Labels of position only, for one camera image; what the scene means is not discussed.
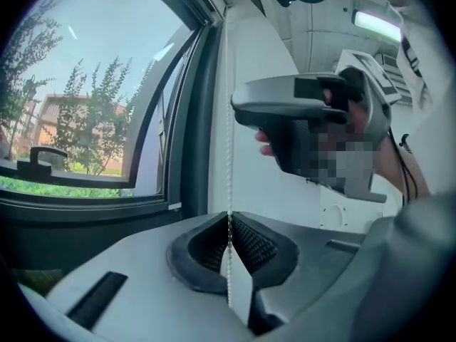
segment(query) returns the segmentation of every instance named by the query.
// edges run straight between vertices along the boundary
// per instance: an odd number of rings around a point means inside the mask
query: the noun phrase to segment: gray scanner
[[[236,121],[266,133],[284,172],[351,199],[385,202],[385,195],[371,192],[373,161],[390,128],[389,103],[400,95],[365,53],[344,51],[336,72],[245,83],[232,95]],[[349,100],[366,111],[361,131],[350,129]]]

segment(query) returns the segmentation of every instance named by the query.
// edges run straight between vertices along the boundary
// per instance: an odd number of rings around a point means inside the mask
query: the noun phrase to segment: ceiling light
[[[353,12],[352,22],[360,28],[375,31],[376,33],[393,39],[396,42],[402,41],[402,34],[398,26],[395,26],[392,23],[384,21],[383,19],[377,18],[374,15],[370,15],[367,13],[363,13],[362,11],[355,10]]]

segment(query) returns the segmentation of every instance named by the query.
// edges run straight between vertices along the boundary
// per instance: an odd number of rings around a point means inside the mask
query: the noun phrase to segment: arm
[[[413,155],[406,150],[399,148],[399,153],[404,160],[405,165],[411,172],[418,187],[418,195],[413,184],[412,178],[405,171],[407,176],[408,188],[410,192],[410,200],[419,197],[426,197],[429,195],[429,189],[426,185],[425,179]],[[406,195],[406,188],[403,182],[402,168],[396,152],[394,151],[393,142],[387,137],[380,145],[380,152],[378,153],[377,163],[375,164],[375,173],[389,181],[400,192]]]

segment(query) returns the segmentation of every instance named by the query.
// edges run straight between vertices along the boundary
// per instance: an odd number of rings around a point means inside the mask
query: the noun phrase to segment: window handle
[[[64,158],[68,157],[67,152],[59,150],[58,148],[50,147],[48,145],[34,145],[30,148],[30,160],[18,160],[17,170],[22,175],[51,175],[51,164],[44,161],[38,161],[38,155],[40,154],[40,152],[54,153]]]

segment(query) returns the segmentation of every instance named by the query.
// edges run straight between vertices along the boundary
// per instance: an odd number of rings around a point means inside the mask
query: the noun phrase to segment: hand
[[[331,105],[331,92],[330,90],[323,90],[325,97],[325,104]],[[349,124],[346,126],[346,138],[352,135],[360,135],[363,133],[364,127],[366,126],[367,113],[359,104],[355,103],[352,100],[348,101],[348,116],[350,118]],[[339,133],[332,131],[331,126],[323,126],[321,128],[321,133],[324,133],[325,142],[322,143],[322,150],[336,150],[336,142]],[[269,143],[268,137],[264,132],[258,132],[255,135],[255,139],[261,143]],[[260,148],[260,152],[265,156],[274,156],[274,152],[270,144],[264,145]]]

